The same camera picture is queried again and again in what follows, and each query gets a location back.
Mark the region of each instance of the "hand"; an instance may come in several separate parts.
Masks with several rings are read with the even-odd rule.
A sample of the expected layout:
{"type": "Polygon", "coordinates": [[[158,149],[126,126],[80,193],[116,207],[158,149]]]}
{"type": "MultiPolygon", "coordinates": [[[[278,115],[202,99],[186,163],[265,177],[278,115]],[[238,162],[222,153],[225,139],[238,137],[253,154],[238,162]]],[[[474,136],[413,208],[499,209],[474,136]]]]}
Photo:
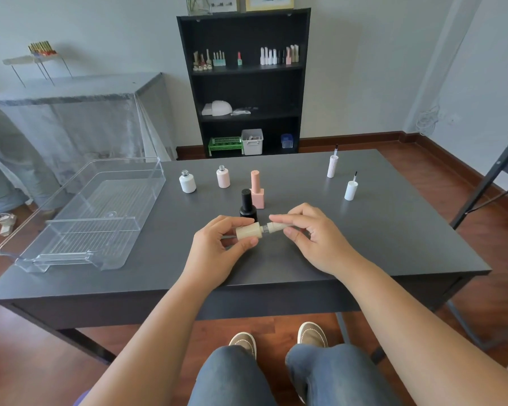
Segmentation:
{"type": "Polygon", "coordinates": [[[347,267],[365,260],[348,243],[333,221],[320,209],[309,204],[301,204],[287,215],[269,215],[269,219],[273,222],[292,224],[310,232],[309,239],[295,228],[284,229],[285,235],[295,242],[312,265],[339,279],[347,267]]]}
{"type": "Polygon", "coordinates": [[[231,268],[244,252],[258,244],[258,238],[227,238],[235,235],[237,226],[254,223],[252,218],[233,218],[219,216],[196,232],[190,254],[186,261],[181,279],[194,283],[209,294],[226,280],[231,268]]]}

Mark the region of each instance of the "black nail polish bottle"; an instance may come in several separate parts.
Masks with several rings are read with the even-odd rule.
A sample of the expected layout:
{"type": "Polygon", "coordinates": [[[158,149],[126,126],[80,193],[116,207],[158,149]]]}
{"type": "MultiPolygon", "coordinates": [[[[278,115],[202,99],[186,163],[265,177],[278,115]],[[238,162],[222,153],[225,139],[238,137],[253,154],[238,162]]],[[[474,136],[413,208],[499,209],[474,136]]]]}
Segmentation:
{"type": "Polygon", "coordinates": [[[256,207],[252,205],[252,194],[250,190],[242,190],[241,198],[243,199],[243,206],[241,206],[239,214],[245,218],[254,218],[254,222],[258,222],[258,213],[256,207]]]}

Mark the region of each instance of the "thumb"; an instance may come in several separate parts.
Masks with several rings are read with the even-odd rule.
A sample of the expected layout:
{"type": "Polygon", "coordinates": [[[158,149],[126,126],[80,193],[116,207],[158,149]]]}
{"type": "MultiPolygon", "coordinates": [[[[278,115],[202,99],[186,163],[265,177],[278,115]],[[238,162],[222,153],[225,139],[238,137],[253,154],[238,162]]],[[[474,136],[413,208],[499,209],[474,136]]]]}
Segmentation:
{"type": "Polygon", "coordinates": [[[283,232],[297,245],[303,255],[305,255],[307,250],[310,249],[311,241],[305,236],[305,234],[292,227],[284,228],[283,232]]]}
{"type": "Polygon", "coordinates": [[[237,259],[244,254],[244,252],[248,251],[250,248],[253,248],[258,244],[258,238],[256,237],[248,237],[239,240],[235,245],[233,245],[230,249],[228,249],[225,254],[228,256],[228,259],[231,260],[232,265],[237,262],[237,259]]]}

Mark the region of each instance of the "black bookshelf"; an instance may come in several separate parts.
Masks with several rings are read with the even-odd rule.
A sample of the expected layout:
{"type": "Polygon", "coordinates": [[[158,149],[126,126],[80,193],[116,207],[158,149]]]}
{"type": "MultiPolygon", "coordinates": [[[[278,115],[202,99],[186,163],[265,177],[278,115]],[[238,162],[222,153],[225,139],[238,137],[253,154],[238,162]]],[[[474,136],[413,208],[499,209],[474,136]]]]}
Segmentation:
{"type": "MultiPolygon", "coordinates": [[[[298,152],[310,8],[177,17],[177,22],[206,156],[211,137],[240,136],[252,128],[263,130],[263,155],[298,152]],[[260,47],[282,50],[291,44],[299,46],[298,63],[260,65],[260,47]],[[211,54],[223,51],[226,67],[193,71],[194,52],[205,57],[207,48],[211,54]],[[202,116],[203,106],[214,100],[234,109],[256,109],[247,115],[202,116]],[[293,148],[281,146],[286,133],[294,137],[293,148]]],[[[213,152],[213,157],[227,156],[240,156],[240,151],[213,152]]]]}

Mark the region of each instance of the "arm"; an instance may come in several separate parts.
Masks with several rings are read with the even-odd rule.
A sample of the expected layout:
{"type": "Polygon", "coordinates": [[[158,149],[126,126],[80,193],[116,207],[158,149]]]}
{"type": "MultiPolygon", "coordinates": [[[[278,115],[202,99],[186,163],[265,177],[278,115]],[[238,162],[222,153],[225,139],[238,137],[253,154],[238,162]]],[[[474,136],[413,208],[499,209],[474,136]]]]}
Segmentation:
{"type": "Polygon", "coordinates": [[[318,208],[303,204],[269,218],[310,233],[309,239],[294,228],[284,230],[312,265],[352,293],[418,405],[508,405],[508,371],[359,255],[318,208]]]}
{"type": "Polygon", "coordinates": [[[184,271],[134,337],[90,390],[81,406],[169,404],[203,301],[230,274],[257,238],[222,239],[252,218],[218,217],[196,232],[184,271]],[[229,250],[225,247],[234,244],[229,250]]]}

